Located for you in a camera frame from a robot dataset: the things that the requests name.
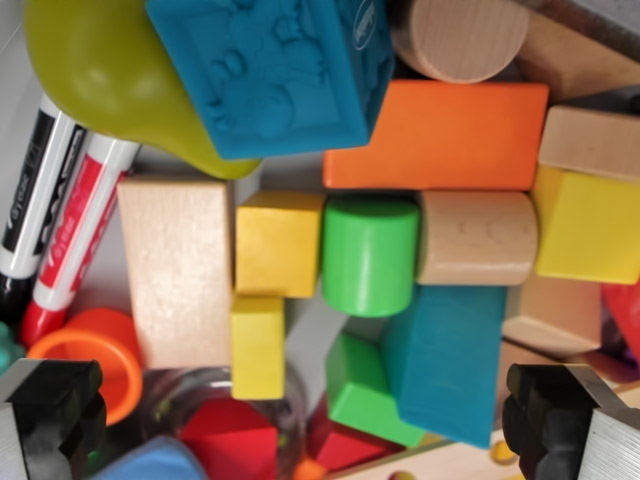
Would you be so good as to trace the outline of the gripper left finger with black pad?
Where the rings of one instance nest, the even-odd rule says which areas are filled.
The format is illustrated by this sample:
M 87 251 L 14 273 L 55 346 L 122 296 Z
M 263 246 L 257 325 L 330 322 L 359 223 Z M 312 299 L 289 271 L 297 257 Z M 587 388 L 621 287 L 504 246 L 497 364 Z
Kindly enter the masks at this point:
M 78 479 L 106 428 L 95 360 L 19 359 L 1 376 L 1 477 Z

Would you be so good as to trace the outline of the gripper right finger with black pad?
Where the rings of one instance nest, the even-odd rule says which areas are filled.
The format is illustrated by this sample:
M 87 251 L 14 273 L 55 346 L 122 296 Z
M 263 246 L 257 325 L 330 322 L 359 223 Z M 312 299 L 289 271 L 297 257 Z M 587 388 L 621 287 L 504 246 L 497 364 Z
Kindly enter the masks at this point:
M 513 364 L 502 428 L 527 479 L 637 479 L 639 402 L 585 365 Z

